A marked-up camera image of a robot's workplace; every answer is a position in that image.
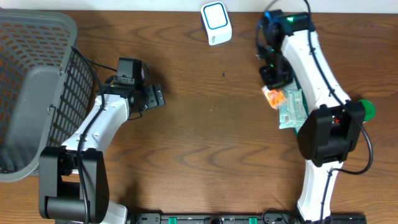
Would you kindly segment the green lid white jar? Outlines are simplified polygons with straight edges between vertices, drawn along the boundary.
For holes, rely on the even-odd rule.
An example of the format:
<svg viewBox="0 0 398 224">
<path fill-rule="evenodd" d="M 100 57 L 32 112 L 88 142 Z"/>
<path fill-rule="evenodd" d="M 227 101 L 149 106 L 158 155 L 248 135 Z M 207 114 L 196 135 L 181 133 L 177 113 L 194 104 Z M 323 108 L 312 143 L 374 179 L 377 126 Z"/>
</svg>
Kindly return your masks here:
<svg viewBox="0 0 398 224">
<path fill-rule="evenodd" d="M 363 105 L 365 112 L 363 123 L 372 120 L 373 117 L 375 117 L 376 115 L 376 108 L 374 104 L 371 101 L 365 99 L 359 100 L 359 102 Z"/>
</svg>

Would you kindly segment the white barcode scanner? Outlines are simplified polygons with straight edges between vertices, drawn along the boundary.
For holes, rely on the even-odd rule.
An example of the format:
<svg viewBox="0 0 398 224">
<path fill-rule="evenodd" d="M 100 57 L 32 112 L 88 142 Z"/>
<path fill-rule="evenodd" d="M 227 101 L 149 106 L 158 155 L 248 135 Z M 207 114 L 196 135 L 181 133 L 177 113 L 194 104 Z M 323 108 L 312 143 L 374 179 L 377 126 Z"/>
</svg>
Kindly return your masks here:
<svg viewBox="0 0 398 224">
<path fill-rule="evenodd" d="M 228 42 L 232 38 L 232 25 L 227 8 L 221 1 L 210 2 L 201 7 L 201 21 L 210 46 Z"/>
</svg>

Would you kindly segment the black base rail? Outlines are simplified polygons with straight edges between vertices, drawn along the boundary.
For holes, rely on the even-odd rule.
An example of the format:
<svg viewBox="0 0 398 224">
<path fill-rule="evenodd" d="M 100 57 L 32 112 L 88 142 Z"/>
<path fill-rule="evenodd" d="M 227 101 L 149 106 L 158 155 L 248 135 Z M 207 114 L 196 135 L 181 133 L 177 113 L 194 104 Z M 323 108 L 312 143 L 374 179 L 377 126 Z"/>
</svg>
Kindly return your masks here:
<svg viewBox="0 0 398 224">
<path fill-rule="evenodd" d="M 142 213 L 135 216 L 135 224 L 367 224 L 364 215 L 332 215 L 324 221 L 301 221 L 295 215 L 266 212 L 264 215 L 161 215 Z"/>
</svg>

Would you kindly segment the teal wet wipes packet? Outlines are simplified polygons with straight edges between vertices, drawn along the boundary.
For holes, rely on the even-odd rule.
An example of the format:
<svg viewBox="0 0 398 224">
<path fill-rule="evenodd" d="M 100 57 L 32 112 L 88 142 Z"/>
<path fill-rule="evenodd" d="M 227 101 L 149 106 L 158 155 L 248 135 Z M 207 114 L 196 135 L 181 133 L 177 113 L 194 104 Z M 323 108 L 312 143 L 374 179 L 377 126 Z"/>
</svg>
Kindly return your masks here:
<svg viewBox="0 0 398 224">
<path fill-rule="evenodd" d="M 288 91 L 286 96 L 286 101 L 279 107 L 279 128 L 287 129 L 294 128 L 296 121 L 294 115 L 293 106 L 293 93 L 294 91 Z"/>
</svg>

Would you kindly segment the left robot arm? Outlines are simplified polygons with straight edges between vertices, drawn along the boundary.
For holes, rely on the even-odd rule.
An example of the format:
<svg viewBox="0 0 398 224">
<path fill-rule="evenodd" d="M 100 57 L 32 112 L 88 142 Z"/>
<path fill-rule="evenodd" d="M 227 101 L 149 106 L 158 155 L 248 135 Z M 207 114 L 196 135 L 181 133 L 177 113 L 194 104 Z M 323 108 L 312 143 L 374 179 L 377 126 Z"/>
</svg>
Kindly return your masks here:
<svg viewBox="0 0 398 224">
<path fill-rule="evenodd" d="M 133 113 L 165 105 L 159 84 L 110 85 L 99 90 L 80 127 L 39 157 L 39 213 L 67 223 L 134 223 L 126 206 L 109 198 L 104 155 Z"/>
</svg>

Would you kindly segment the green white 3M package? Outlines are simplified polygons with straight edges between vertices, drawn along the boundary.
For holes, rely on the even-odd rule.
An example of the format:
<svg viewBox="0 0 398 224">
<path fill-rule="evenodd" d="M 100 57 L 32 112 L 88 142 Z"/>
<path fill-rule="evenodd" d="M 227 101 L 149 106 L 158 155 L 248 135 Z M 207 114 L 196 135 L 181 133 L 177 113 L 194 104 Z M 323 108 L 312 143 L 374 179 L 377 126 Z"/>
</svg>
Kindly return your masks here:
<svg viewBox="0 0 398 224">
<path fill-rule="evenodd" d="M 304 122 L 306 122 L 308 118 L 308 108 L 305 96 L 303 94 L 303 90 L 299 84 L 299 82 L 294 78 L 295 86 L 297 90 L 295 90 L 293 95 L 293 106 L 294 106 L 294 115 L 295 115 L 295 133 L 298 135 L 300 128 L 303 126 Z"/>
</svg>

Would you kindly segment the grey plastic shopping basket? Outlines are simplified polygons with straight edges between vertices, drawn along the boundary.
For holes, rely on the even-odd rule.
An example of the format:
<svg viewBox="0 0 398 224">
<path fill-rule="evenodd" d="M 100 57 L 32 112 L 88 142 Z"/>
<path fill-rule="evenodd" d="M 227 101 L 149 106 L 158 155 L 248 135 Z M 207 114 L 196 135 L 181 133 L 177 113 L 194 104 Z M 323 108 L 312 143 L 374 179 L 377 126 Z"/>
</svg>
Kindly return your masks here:
<svg viewBox="0 0 398 224">
<path fill-rule="evenodd" d="M 1 11 L 1 181 L 39 172 L 39 156 L 85 119 L 95 81 L 76 47 L 75 21 L 60 12 Z"/>
</svg>

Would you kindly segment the orange Kleenex tissue pack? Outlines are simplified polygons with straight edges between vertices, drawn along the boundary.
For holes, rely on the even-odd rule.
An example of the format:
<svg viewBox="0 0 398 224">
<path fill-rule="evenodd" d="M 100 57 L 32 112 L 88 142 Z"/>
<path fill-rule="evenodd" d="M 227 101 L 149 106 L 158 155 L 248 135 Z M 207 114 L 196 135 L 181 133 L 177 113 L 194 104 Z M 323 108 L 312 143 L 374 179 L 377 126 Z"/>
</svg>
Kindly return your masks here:
<svg viewBox="0 0 398 224">
<path fill-rule="evenodd" d="M 286 97 L 282 90 L 270 90 L 268 87 L 263 86 L 262 92 L 270 106 L 275 110 L 279 109 L 279 107 L 286 101 Z"/>
</svg>

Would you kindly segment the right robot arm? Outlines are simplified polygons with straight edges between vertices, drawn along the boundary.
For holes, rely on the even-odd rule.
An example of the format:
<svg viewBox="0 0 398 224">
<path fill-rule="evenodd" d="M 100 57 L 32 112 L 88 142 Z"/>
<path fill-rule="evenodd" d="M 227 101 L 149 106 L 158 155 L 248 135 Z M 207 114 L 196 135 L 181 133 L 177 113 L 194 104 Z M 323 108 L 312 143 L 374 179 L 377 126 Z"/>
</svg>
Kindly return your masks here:
<svg viewBox="0 0 398 224">
<path fill-rule="evenodd" d="M 352 101 L 340 87 L 323 56 L 310 12 L 286 15 L 281 10 L 265 11 L 256 28 L 265 42 L 256 38 L 260 68 L 270 103 L 279 107 L 276 95 L 295 83 L 302 95 L 303 124 L 295 126 L 298 148 L 305 159 L 302 193 L 291 223 L 333 223 L 330 201 L 338 173 L 358 142 L 360 134 L 368 144 L 363 127 L 366 109 Z"/>
</svg>

